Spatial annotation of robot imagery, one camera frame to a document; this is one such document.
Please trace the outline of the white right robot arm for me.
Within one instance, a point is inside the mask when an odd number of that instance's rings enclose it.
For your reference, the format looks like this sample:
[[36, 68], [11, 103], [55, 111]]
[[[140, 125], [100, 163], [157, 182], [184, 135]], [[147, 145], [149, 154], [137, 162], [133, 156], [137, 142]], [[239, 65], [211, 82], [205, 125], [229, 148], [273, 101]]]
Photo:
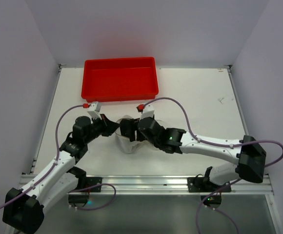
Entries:
[[251, 136], [244, 135], [242, 140], [211, 138], [208, 144], [184, 129], [164, 128], [152, 117], [122, 119], [120, 133], [131, 143], [148, 141], [168, 154], [198, 154], [224, 160], [225, 164], [206, 169], [199, 185], [207, 191], [237, 179], [252, 183], [263, 181], [266, 151]]

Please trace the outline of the white mesh laundry bag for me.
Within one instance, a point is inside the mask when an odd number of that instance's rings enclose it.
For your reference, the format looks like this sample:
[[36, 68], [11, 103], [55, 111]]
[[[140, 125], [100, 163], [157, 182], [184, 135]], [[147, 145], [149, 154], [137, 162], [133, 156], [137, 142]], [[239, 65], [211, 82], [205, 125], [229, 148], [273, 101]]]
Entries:
[[[117, 120], [117, 123], [120, 124], [122, 119], [134, 119], [129, 115], [125, 115], [122, 118]], [[138, 131], [138, 140], [130, 142], [129, 138], [121, 136], [120, 127], [115, 131], [116, 141], [118, 148], [125, 154], [134, 154], [137, 150], [141, 148], [149, 149], [152, 151], [158, 151], [151, 143], [149, 143], [144, 136]]]

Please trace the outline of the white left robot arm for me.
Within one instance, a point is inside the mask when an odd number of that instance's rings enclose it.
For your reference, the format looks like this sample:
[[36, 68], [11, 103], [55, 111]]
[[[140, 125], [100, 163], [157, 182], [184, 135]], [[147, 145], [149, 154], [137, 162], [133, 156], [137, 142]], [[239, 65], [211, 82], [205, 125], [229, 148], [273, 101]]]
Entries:
[[86, 172], [76, 164], [88, 151], [88, 144], [99, 136], [111, 136], [119, 127], [104, 114], [96, 119], [78, 117], [52, 161], [30, 182], [7, 193], [3, 222], [24, 234], [34, 234], [58, 200], [68, 192], [86, 189]]

